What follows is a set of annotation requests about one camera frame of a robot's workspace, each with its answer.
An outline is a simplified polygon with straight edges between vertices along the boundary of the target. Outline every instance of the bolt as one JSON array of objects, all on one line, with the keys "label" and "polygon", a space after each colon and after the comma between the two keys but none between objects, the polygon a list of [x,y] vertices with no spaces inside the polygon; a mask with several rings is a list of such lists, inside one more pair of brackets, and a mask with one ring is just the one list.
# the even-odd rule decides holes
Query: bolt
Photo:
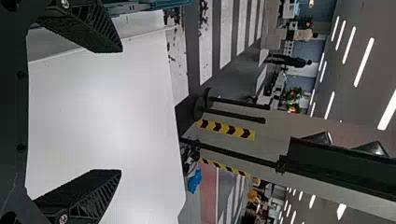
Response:
[{"label": "bolt", "polygon": [[67,0],[61,0],[61,4],[62,4],[62,7],[66,8],[66,9],[70,8],[69,1],[67,1]]},{"label": "bolt", "polygon": [[19,151],[20,153],[23,153],[27,150],[27,146],[23,143],[20,143],[17,145],[17,151]]},{"label": "bolt", "polygon": [[59,218],[59,224],[66,224],[66,222],[67,222],[67,214],[64,214]]}]

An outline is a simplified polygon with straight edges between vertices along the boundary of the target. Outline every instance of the white backdrop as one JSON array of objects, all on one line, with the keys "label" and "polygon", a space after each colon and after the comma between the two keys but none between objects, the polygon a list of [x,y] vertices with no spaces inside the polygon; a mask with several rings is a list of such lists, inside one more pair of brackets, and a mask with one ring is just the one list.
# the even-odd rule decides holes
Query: white backdrop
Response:
[{"label": "white backdrop", "polygon": [[122,54],[81,49],[29,63],[28,194],[121,169],[101,223],[177,223],[185,191],[165,33],[122,43]]}]

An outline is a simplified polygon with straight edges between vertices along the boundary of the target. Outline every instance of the concrete floor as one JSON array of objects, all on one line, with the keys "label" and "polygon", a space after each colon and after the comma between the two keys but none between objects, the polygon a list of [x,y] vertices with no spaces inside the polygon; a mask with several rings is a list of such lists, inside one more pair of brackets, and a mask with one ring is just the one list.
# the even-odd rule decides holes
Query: concrete floor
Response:
[{"label": "concrete floor", "polygon": [[[261,57],[264,0],[245,1],[194,1],[180,11],[182,29],[167,33],[179,135],[194,123],[194,100],[206,88],[216,89],[224,98],[244,100],[261,85],[258,77],[266,66],[262,62],[267,53]],[[178,20],[168,18],[168,22]],[[185,54],[184,45],[177,43],[183,36]],[[186,191],[179,223],[238,223],[245,213],[251,180],[214,166],[199,166],[202,183],[194,194]]]}]

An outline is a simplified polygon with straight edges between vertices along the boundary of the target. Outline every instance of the ceiling light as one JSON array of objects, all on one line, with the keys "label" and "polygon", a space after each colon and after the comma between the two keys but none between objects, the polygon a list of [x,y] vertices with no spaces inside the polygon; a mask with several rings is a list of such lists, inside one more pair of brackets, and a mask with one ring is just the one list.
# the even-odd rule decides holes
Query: ceiling light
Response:
[{"label": "ceiling light", "polygon": [[343,58],[343,64],[345,64],[347,62],[347,55],[349,54],[350,46],[352,45],[353,38],[355,37],[355,33],[356,33],[356,26],[354,26],[352,28],[352,32],[350,33],[350,37],[349,37],[349,40],[346,45],[346,52],[345,52],[344,58]]},{"label": "ceiling light", "polygon": [[314,206],[314,202],[315,202],[315,199],[317,198],[317,196],[314,194],[314,195],[312,195],[312,197],[311,197],[311,201],[309,202],[309,209],[311,209],[312,208],[312,206]]},{"label": "ceiling light", "polygon": [[338,205],[338,209],[337,209],[337,218],[338,220],[341,220],[341,217],[343,216],[344,212],[346,211],[347,206],[343,203],[340,203],[340,205]]},{"label": "ceiling light", "polygon": [[314,116],[314,111],[315,111],[315,106],[317,105],[316,102],[314,102],[314,104],[312,105],[312,109],[311,109],[311,118],[312,116]]},{"label": "ceiling light", "polygon": [[312,95],[311,95],[311,100],[309,101],[309,105],[312,105],[312,101],[314,100],[315,97],[315,89],[312,90]]},{"label": "ceiling light", "polygon": [[288,208],[288,202],[289,202],[289,200],[286,200],[285,208],[283,209],[283,211],[286,211],[286,209]]},{"label": "ceiling light", "polygon": [[340,31],[340,35],[338,36],[338,41],[337,41],[337,45],[335,46],[335,50],[338,50],[340,48],[340,43],[341,43],[341,39],[343,38],[343,34],[344,34],[344,30],[346,28],[346,21],[343,21],[343,25],[341,26],[341,31]]},{"label": "ceiling light", "polygon": [[327,110],[326,110],[324,119],[327,119],[329,117],[330,110],[332,109],[332,101],[334,100],[334,95],[335,95],[335,92],[333,91],[332,96],[330,97],[329,104],[327,105]]},{"label": "ceiling light", "polygon": [[320,64],[319,64],[319,72],[321,70],[321,66],[323,64],[323,60],[324,60],[324,52],[322,53],[322,58],[320,59]]},{"label": "ceiling light", "polygon": [[382,116],[381,121],[379,121],[378,124],[378,130],[385,131],[388,127],[388,124],[390,123],[390,120],[393,117],[393,114],[395,113],[396,110],[396,90],[392,95],[392,98],[390,98],[389,104],[387,106],[387,109],[385,110],[384,115]]},{"label": "ceiling light", "polygon": [[332,29],[332,42],[334,41],[335,32],[337,31],[337,26],[339,21],[340,21],[340,17],[337,17],[337,19],[335,20],[334,28]]},{"label": "ceiling light", "polygon": [[290,209],[291,209],[291,204],[289,204],[288,213],[286,213],[286,217],[289,216],[289,214],[290,214]]},{"label": "ceiling light", "polygon": [[291,217],[291,222],[290,222],[290,224],[293,224],[293,223],[294,223],[294,219],[296,218],[296,215],[297,215],[297,212],[296,212],[296,210],[294,210],[293,216]]},{"label": "ceiling light", "polygon": [[302,191],[300,191],[300,195],[298,196],[298,201],[300,201],[302,198],[303,198],[303,192]]},{"label": "ceiling light", "polygon": [[322,75],[320,76],[320,83],[323,81],[324,72],[326,71],[326,67],[327,67],[327,61],[324,62],[324,65],[323,65]]},{"label": "ceiling light", "polygon": [[358,74],[356,75],[355,82],[353,83],[355,88],[358,88],[359,82],[361,81],[361,74],[363,74],[364,67],[367,64],[367,60],[369,59],[371,50],[373,48],[374,41],[375,40],[373,38],[370,38],[369,44],[367,45],[366,52],[364,52],[363,59],[361,60],[361,66],[359,67]]},{"label": "ceiling light", "polygon": [[330,143],[332,144],[332,135],[330,133],[327,133],[327,135],[329,136]]}]

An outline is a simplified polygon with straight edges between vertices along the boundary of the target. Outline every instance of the gray floor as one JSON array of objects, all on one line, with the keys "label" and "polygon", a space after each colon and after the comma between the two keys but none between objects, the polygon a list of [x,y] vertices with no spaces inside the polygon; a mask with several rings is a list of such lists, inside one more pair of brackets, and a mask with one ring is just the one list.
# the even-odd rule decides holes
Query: gray floor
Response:
[{"label": "gray floor", "polygon": [[[245,214],[245,209],[248,201],[248,191],[251,188],[251,180],[245,179],[245,186],[242,189],[242,178],[239,182],[239,188],[236,187],[237,175],[219,170],[219,204],[218,204],[218,222],[223,215],[223,222],[225,224],[229,206],[232,208],[232,221],[239,221],[240,217]],[[235,194],[237,195],[237,205],[235,207]],[[232,197],[232,202],[228,203],[229,197]],[[186,187],[186,203],[178,215],[179,224],[201,224],[201,190],[198,188],[194,194],[187,191]]]}]

